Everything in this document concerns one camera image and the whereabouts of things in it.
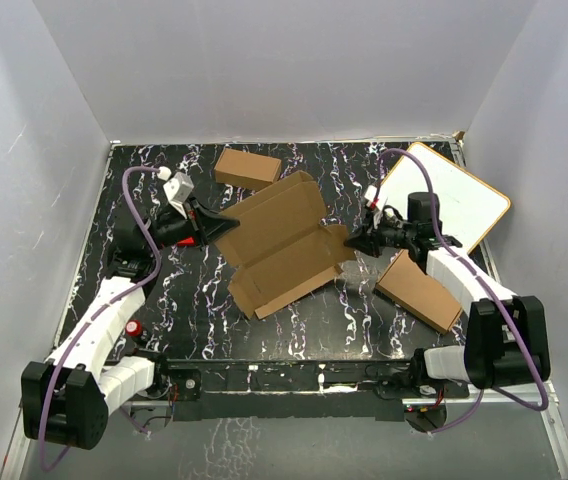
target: unfolded cardboard box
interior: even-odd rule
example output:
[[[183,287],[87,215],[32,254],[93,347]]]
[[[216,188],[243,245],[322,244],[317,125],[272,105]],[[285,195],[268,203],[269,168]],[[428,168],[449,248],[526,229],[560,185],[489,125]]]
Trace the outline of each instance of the unfolded cardboard box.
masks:
[[[426,275],[402,250],[386,269],[376,288],[440,333],[453,328],[462,306],[441,283]]]
[[[281,171],[279,158],[225,148],[213,173],[218,183],[257,191],[275,183]]]
[[[237,267],[229,285],[235,303],[249,318],[264,318],[342,273],[355,260],[343,246],[345,225],[320,225],[326,206],[306,172],[295,172],[223,211],[240,226],[216,242]]]

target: scratched floor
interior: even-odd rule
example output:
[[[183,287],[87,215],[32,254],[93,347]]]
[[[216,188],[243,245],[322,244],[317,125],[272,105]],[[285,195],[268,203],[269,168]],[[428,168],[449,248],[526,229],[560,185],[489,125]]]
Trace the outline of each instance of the scratched floor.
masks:
[[[377,156],[388,147],[408,143],[320,143],[234,145],[283,161],[282,175],[305,170],[313,175],[328,205],[327,223],[350,228],[360,220],[362,188],[378,178]],[[452,159],[448,142],[428,144]],[[62,339],[70,333],[95,296],[104,274],[106,246],[112,238],[113,210],[121,199],[120,179],[131,165],[166,165],[188,173],[195,195],[214,209],[224,209],[252,192],[215,183],[213,166],[223,145],[145,145],[117,147],[111,159],[85,253],[65,319]],[[386,171],[398,158],[382,166]],[[135,179],[134,197],[148,207],[159,205],[161,191],[148,175]],[[374,293],[379,274],[393,252],[379,259],[359,255],[343,265],[334,282],[257,321],[245,318],[227,285],[233,273],[215,247],[204,251],[165,251],[160,280],[136,318],[151,329],[149,347],[171,358],[363,359],[410,357],[417,347],[462,343],[465,319],[448,335],[439,335],[387,298]],[[474,255],[483,265],[481,256]],[[117,358],[127,348],[119,339]]]

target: white paint mark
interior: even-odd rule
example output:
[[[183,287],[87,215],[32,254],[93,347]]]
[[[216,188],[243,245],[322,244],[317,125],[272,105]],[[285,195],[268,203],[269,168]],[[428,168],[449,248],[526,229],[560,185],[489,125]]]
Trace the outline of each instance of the white paint mark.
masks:
[[[26,130],[26,125],[28,125],[28,123],[24,124],[20,134],[17,137],[15,137],[15,141],[13,142],[13,145],[11,145],[11,148],[9,148],[8,152],[6,152],[7,155],[13,151],[13,148],[15,148],[15,145],[17,145],[17,142],[19,142],[20,138],[22,138],[22,135],[24,135],[24,130]]]
[[[33,245],[33,248],[31,250],[35,250],[35,247],[37,247],[40,244],[40,240],[42,239],[43,236],[44,236],[44,230],[42,230],[42,233],[40,233],[40,236],[37,237],[37,242],[35,242],[35,245]]]

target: whiteboard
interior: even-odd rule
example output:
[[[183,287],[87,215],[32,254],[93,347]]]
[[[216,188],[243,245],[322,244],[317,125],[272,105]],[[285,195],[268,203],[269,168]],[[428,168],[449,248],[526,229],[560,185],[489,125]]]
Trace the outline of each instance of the whiteboard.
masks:
[[[412,144],[408,151],[424,164],[431,177],[440,199],[442,233],[457,238],[470,252],[506,213],[511,201],[423,143]],[[384,179],[380,198],[386,197],[386,204],[406,218],[408,194],[425,191],[422,172],[410,158],[402,157]]]

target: red object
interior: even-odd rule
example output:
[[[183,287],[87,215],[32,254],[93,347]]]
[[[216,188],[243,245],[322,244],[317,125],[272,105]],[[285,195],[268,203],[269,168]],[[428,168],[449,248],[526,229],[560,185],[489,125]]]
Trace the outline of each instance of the red object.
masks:
[[[178,247],[194,247],[195,246],[195,239],[193,237],[185,238],[184,240],[180,240],[177,242]]]
[[[142,334],[142,324],[137,320],[129,320],[126,324],[126,333],[131,337],[137,337]]]

